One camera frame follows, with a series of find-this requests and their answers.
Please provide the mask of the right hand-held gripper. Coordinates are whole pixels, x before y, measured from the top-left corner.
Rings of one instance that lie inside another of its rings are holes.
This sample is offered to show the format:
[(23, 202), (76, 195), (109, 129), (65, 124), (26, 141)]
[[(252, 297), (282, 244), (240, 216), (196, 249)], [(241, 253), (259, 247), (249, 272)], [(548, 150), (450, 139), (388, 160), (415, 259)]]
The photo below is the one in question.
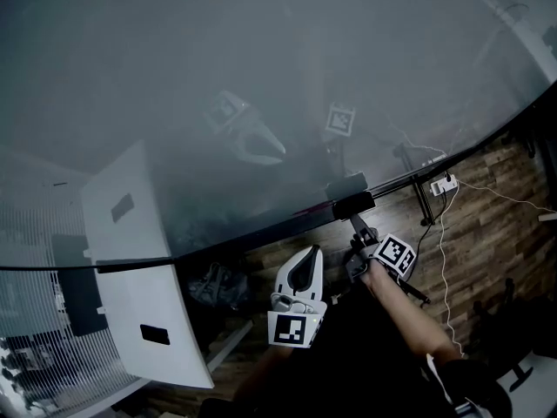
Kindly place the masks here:
[(350, 240), (351, 251), (345, 263), (349, 280), (355, 282), (367, 270), (370, 261), (377, 260), (405, 294), (412, 295), (422, 306), (430, 304), (431, 300), (425, 294), (407, 282), (417, 259), (413, 248), (392, 234), (379, 240), (378, 231), (358, 214), (351, 215), (350, 222), (355, 234)]

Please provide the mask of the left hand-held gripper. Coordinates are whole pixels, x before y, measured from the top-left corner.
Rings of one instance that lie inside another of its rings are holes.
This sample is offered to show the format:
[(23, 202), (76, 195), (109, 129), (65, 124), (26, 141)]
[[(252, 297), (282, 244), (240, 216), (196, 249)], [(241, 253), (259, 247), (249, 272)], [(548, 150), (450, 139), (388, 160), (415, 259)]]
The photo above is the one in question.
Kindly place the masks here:
[(327, 305), (323, 295), (324, 262), (317, 245), (294, 254), (278, 270), (272, 309), (267, 314), (268, 341), (282, 347), (309, 348), (321, 328)]

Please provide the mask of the black and white whiteboard eraser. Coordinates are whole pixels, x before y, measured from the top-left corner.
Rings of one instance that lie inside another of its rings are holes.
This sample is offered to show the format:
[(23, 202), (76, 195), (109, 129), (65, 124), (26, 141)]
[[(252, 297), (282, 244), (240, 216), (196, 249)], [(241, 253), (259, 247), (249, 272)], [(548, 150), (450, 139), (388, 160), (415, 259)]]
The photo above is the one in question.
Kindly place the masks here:
[(375, 201), (372, 194), (363, 191), (337, 201), (332, 207), (332, 214), (337, 220), (346, 220), (374, 207)]

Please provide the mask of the person's right forearm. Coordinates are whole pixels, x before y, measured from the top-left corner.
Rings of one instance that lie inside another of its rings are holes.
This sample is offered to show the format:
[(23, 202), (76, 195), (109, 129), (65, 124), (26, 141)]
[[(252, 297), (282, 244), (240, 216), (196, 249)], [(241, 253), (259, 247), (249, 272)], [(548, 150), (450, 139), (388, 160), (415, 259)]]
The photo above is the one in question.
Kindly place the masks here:
[(414, 356), (424, 360), (429, 354), (438, 367), (462, 358), (440, 324), (404, 294), (380, 262), (370, 260), (360, 279), (386, 310)]

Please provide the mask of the person's left forearm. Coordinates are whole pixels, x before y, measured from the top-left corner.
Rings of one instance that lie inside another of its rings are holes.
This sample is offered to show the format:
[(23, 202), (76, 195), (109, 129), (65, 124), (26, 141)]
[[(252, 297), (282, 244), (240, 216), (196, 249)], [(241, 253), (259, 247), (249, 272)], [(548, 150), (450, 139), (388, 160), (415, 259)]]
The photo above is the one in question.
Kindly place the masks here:
[(254, 403), (271, 383), (272, 377), (289, 359), (293, 347), (270, 346), (255, 364), (252, 372), (239, 384), (233, 396), (235, 402)]

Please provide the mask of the large black-framed whiteboard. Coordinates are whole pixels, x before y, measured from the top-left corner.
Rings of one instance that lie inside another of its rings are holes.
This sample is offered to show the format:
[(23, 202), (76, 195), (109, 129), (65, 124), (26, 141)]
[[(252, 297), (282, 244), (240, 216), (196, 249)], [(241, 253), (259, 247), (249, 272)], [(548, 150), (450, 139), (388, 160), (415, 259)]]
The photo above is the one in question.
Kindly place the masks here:
[(253, 248), (556, 93), (557, 0), (0, 0), (0, 268)]

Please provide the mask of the grey bag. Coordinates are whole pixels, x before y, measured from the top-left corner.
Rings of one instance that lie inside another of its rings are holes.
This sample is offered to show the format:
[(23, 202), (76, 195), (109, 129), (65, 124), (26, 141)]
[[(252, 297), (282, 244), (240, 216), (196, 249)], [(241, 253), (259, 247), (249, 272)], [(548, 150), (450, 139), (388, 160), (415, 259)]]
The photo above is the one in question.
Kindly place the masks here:
[(188, 294), (207, 307), (238, 309), (251, 298), (247, 275), (214, 262), (187, 280)]

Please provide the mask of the white power strip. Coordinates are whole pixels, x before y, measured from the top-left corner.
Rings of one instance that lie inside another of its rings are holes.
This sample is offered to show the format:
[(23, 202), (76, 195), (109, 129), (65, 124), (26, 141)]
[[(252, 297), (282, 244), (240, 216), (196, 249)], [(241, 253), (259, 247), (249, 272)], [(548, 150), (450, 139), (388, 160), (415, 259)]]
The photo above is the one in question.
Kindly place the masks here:
[(431, 193), (434, 197), (447, 194), (457, 189), (459, 182), (454, 174), (446, 174), (443, 178), (437, 179), (430, 184)]

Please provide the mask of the white shelf board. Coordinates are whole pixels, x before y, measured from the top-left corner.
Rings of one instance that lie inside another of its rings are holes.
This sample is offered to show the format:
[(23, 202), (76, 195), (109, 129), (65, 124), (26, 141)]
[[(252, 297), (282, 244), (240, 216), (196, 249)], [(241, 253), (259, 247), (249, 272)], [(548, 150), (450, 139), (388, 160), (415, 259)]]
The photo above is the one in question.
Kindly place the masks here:
[(244, 337), (248, 335), (253, 325), (253, 320), (243, 320), (232, 331), (226, 332), (223, 340), (214, 341), (209, 346), (209, 353), (205, 357), (205, 364), (210, 374), (214, 373)]

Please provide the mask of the person's black clothing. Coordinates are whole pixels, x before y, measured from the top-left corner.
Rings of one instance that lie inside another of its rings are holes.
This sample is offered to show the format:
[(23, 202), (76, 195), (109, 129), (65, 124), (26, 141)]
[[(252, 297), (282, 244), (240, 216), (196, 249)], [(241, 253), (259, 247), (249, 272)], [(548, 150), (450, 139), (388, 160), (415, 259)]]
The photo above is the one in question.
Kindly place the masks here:
[(431, 371), (359, 283), (328, 310), (311, 347), (294, 349), (243, 400), (204, 400), (198, 418), (458, 418), (464, 404), (513, 416), (484, 364), (450, 361)]

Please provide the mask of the white cabinet door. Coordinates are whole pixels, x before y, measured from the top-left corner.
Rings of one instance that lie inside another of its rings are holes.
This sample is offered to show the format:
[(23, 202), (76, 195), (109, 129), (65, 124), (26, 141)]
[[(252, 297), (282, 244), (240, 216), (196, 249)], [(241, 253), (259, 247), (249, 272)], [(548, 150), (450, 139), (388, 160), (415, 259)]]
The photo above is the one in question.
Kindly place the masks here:
[(213, 388), (173, 266), (96, 274), (111, 337), (127, 373)]

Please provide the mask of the black office chair base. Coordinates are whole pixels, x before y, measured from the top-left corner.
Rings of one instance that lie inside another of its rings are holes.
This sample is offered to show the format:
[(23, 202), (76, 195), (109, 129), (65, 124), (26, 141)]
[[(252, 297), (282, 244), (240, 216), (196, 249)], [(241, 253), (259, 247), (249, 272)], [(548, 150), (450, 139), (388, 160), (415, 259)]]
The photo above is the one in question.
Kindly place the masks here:
[(479, 301), (478, 348), (490, 365), (513, 365), (529, 353), (557, 360), (557, 299), (515, 294), (513, 279), (505, 280), (502, 302), (489, 313)]

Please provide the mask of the black chair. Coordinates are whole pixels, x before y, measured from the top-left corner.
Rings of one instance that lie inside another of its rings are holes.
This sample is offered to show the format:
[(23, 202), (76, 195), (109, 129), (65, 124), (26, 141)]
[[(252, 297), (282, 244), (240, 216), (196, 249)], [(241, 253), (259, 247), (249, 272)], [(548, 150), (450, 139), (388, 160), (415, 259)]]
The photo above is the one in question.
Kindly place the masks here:
[(524, 121), (509, 127), (502, 138), (503, 145), (518, 142), (527, 151), (529, 158), (537, 152), (543, 158), (557, 162), (557, 125), (546, 121)]

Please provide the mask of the black panel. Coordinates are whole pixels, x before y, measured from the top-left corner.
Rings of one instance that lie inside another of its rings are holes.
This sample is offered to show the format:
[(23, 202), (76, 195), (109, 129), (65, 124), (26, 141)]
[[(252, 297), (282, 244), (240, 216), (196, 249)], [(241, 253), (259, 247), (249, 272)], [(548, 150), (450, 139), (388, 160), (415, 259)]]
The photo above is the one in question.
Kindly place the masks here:
[(102, 302), (94, 269), (60, 271), (58, 280), (74, 335), (85, 336), (108, 328), (105, 316), (97, 312)]

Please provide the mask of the striped glass partition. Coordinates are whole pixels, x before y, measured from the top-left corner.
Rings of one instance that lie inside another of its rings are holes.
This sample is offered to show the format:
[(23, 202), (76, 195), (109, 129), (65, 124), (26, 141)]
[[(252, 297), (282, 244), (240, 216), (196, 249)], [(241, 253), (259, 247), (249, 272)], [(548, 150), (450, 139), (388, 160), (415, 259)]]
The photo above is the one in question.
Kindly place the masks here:
[(0, 418), (91, 418), (147, 383), (108, 328), (72, 333), (59, 272), (0, 272)]

